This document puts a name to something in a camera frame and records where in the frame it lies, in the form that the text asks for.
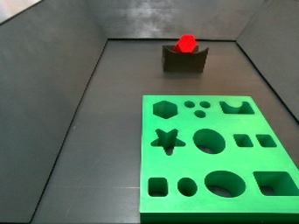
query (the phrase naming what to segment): gray floor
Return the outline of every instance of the gray floor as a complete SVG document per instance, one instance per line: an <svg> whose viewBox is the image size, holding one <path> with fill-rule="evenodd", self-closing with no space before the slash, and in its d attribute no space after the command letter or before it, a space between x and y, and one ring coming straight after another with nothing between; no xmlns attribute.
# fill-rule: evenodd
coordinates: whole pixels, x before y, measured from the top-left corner
<svg viewBox="0 0 299 224"><path fill-rule="evenodd" d="M164 73L169 41L108 41L33 223L137 223L143 95L250 95L299 167L299 126L235 43L203 74Z"/></svg>

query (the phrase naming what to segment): star-shaped hole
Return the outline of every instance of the star-shaped hole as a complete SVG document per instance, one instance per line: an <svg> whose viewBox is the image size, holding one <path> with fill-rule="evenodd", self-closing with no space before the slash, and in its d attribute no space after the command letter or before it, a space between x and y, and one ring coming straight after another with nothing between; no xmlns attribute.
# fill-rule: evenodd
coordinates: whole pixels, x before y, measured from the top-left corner
<svg viewBox="0 0 299 224"><path fill-rule="evenodd" d="M155 131L157 138L152 141L151 145L155 147L163 147L164 153L167 156L173 154L173 147L183 147L185 143L176 138L179 130L172 129L171 131L165 132L160 129Z"/></svg>

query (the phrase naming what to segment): hexagonal hole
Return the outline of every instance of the hexagonal hole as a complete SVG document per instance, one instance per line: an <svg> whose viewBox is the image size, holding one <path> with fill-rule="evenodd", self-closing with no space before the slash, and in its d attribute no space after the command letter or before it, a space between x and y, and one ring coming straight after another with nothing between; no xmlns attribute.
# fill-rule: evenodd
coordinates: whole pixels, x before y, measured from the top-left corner
<svg viewBox="0 0 299 224"><path fill-rule="evenodd" d="M160 116L163 119L168 119L177 115L177 106L176 104L168 101L159 101L153 105L153 114Z"/></svg>

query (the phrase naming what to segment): dark gray panel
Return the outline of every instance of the dark gray panel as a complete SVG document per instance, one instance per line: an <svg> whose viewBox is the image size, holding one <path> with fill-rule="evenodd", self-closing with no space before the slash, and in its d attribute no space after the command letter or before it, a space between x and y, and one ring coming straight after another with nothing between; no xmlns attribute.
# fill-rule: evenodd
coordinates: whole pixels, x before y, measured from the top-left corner
<svg viewBox="0 0 299 224"><path fill-rule="evenodd" d="M0 26L0 221L32 218L105 42L84 1L44 1Z"/></svg>
<svg viewBox="0 0 299 224"><path fill-rule="evenodd" d="M200 42L203 74L164 73L173 44L108 41L33 223L140 222L143 95L251 95L299 166L299 126L238 45Z"/></svg>
<svg viewBox="0 0 299 224"><path fill-rule="evenodd" d="M238 43L299 120L299 2L267 1Z"/></svg>
<svg viewBox="0 0 299 224"><path fill-rule="evenodd" d="M112 39L235 40L263 0L88 0Z"/></svg>

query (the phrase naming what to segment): circular hole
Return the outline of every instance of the circular hole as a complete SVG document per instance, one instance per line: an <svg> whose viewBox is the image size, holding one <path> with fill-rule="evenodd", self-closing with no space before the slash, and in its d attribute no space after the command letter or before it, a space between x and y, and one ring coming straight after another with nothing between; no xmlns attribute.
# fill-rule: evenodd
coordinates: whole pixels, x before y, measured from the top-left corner
<svg viewBox="0 0 299 224"><path fill-rule="evenodd" d="M206 153L218 154L226 148L226 140L219 132L212 129L200 129L195 132L192 141Z"/></svg>
<svg viewBox="0 0 299 224"><path fill-rule="evenodd" d="M206 117L206 113L204 113L202 110L196 110L196 111L193 112L193 114L195 114L199 118Z"/></svg>
<svg viewBox="0 0 299 224"><path fill-rule="evenodd" d="M177 183L177 188L185 197L191 197L197 192L197 186L191 178L181 178Z"/></svg>
<svg viewBox="0 0 299 224"><path fill-rule="evenodd" d="M211 107L211 104L207 101L202 101L200 106L207 109Z"/></svg>
<svg viewBox="0 0 299 224"><path fill-rule="evenodd" d="M184 106L188 108L188 109L192 109L195 107L195 103L192 101L187 101L184 103Z"/></svg>
<svg viewBox="0 0 299 224"><path fill-rule="evenodd" d="M206 179L204 184L210 191L224 198L235 198L246 191L246 182L242 177L230 171L214 171Z"/></svg>

